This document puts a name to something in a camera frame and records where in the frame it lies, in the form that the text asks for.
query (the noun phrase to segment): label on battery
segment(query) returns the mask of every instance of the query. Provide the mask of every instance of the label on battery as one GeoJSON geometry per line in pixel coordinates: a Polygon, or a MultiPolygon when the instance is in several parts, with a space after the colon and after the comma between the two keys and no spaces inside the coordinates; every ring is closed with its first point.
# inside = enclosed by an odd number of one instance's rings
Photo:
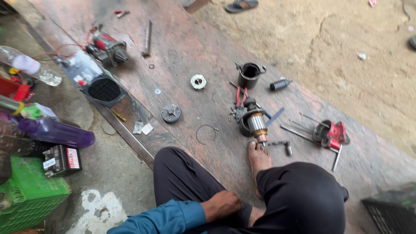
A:
{"type": "Polygon", "coordinates": [[[67,148],[68,162],[70,168],[79,168],[78,154],[76,149],[67,148]]]}
{"type": "Polygon", "coordinates": [[[43,162],[43,169],[47,169],[50,166],[53,166],[56,164],[55,158],[51,158],[45,162],[43,162]]]}

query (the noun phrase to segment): blue shirt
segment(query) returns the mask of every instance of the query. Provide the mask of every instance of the blue shirt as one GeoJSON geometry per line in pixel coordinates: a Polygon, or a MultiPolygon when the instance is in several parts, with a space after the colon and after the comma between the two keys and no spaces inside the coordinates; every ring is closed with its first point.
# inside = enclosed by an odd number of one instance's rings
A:
{"type": "Polygon", "coordinates": [[[182,233],[206,223],[199,202],[178,202],[173,199],[157,208],[132,216],[107,234],[182,233]]]}

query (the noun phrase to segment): black trousers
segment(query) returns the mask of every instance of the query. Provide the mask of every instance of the black trousers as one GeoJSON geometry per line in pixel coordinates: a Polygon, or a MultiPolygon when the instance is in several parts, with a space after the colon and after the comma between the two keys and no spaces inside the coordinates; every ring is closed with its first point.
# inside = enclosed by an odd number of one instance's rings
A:
{"type": "MultiPolygon", "coordinates": [[[[170,199],[204,202],[225,190],[195,159],[176,147],[161,149],[154,160],[156,205],[170,199]]],[[[342,234],[348,192],[323,168],[303,162],[274,167],[257,174],[266,213],[247,228],[252,206],[243,203],[235,215],[186,233],[342,234]]]]}

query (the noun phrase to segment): bare foot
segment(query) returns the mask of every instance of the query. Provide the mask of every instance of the bare foot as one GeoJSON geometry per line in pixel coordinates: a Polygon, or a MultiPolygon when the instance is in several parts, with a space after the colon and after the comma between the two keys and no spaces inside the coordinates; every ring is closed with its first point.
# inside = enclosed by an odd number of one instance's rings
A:
{"type": "Polygon", "coordinates": [[[256,177],[257,173],[263,170],[272,168],[272,159],[270,153],[260,143],[250,142],[248,144],[248,158],[251,164],[251,174],[253,176],[254,184],[256,185],[257,197],[263,200],[263,196],[257,189],[256,177]]]}
{"type": "Polygon", "coordinates": [[[263,216],[264,213],[266,213],[265,209],[253,207],[250,213],[250,218],[248,219],[248,227],[253,227],[253,224],[257,221],[257,219],[263,216]]]}

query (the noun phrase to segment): metal ring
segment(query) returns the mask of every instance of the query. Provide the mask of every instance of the metal ring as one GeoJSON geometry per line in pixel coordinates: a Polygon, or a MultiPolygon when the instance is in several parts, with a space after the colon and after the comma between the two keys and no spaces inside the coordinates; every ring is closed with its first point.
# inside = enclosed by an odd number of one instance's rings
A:
{"type": "Polygon", "coordinates": [[[204,126],[209,126],[209,127],[211,127],[212,128],[212,130],[214,131],[214,139],[212,139],[212,141],[215,141],[215,136],[217,135],[216,134],[216,132],[215,132],[215,128],[214,127],[212,127],[211,125],[209,125],[209,124],[204,124],[204,125],[201,125],[201,126],[199,126],[199,128],[196,130],[196,133],[195,133],[195,136],[196,136],[196,140],[199,142],[199,143],[201,143],[201,144],[203,144],[203,145],[206,145],[205,143],[202,143],[201,141],[199,141],[199,139],[198,139],[198,131],[199,131],[199,129],[201,129],[202,127],[204,127],[204,126]]]}

